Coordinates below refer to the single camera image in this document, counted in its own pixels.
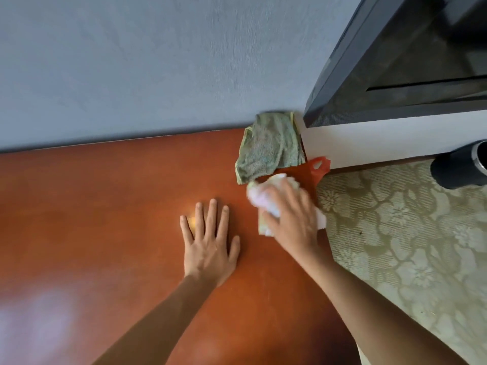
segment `rag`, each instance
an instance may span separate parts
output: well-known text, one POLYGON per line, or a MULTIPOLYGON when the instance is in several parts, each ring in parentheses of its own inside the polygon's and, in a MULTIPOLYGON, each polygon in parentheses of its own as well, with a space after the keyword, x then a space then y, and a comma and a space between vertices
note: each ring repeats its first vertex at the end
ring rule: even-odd
POLYGON ((243 135, 235 163, 238 184, 306 161, 294 112, 259 114, 243 135))
MULTIPOLYGON (((265 208, 267 212, 272 214, 275 217, 280 217, 281 213, 277 208, 276 204, 272 202, 270 197, 265 191, 265 187, 268 185, 274 185, 280 191, 281 190, 281 179, 287 178, 287 181, 294 189, 298 189, 300 184, 293 178, 288 177, 286 174, 276 174, 271 176, 268 180, 264 183, 257 183, 256 181, 251 181, 247 185, 247 198, 252 205, 255 207, 262 207, 265 208)), ((321 212, 319 208, 315 206, 316 210, 316 218, 318 222, 318 229, 324 229, 326 227, 326 216, 321 212)), ((266 235, 266 236, 274 236, 271 229, 267 226, 262 216, 259 214, 259 234, 266 235)))

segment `carpet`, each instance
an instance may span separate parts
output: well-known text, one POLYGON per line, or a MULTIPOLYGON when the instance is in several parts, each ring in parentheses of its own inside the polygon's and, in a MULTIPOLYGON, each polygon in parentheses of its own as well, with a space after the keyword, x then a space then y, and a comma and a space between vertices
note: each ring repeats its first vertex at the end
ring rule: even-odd
POLYGON ((431 160, 325 176, 335 261, 469 364, 487 363, 487 186, 446 190, 431 160))

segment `hand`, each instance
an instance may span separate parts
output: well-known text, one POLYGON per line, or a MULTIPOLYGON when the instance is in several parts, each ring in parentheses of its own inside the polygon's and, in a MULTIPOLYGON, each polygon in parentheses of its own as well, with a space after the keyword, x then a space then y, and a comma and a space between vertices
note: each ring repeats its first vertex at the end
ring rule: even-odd
POLYGON ((316 210, 307 191, 294 189, 286 178, 281 181, 282 192, 269 186, 267 192, 281 213, 277 219, 264 209, 260 209, 265 223, 274 238, 297 262, 303 254, 319 250, 317 243, 316 210))
POLYGON ((185 243, 184 272, 185 276, 194 276, 197 279, 209 280, 217 287, 222 285, 233 273, 237 266, 240 252, 240 238, 236 235, 227 253, 228 206, 222 209, 218 232, 215 237, 217 202, 210 201, 206 228, 203 218, 203 204, 196 204, 195 234, 189 229, 186 216, 181 216, 181 230, 185 243))

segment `metal cylinder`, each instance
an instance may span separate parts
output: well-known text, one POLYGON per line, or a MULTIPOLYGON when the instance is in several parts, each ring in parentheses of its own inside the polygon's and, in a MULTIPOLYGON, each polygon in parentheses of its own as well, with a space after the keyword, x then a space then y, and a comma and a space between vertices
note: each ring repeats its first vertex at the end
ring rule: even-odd
POLYGON ((487 185, 487 140, 441 154, 431 163, 431 175, 447 189, 487 185))

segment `skin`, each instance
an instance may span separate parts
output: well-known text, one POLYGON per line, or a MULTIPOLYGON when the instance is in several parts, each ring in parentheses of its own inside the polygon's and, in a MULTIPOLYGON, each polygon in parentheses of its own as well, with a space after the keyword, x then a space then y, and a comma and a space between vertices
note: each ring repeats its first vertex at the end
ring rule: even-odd
MULTIPOLYGON (((305 190, 294 190, 286 179, 283 191, 265 191, 275 202, 277 220, 259 210, 275 239, 327 294, 350 333, 373 365, 466 365, 453 350, 417 324, 368 284, 335 263, 317 243, 313 202, 305 190)), ((211 200, 206 226, 203 208, 196 205, 193 237, 185 216, 181 230, 185 241, 185 277, 162 301, 96 362, 108 364, 161 364, 211 292, 233 273, 240 239, 227 252, 229 210, 223 207, 218 232, 216 200, 211 200)))

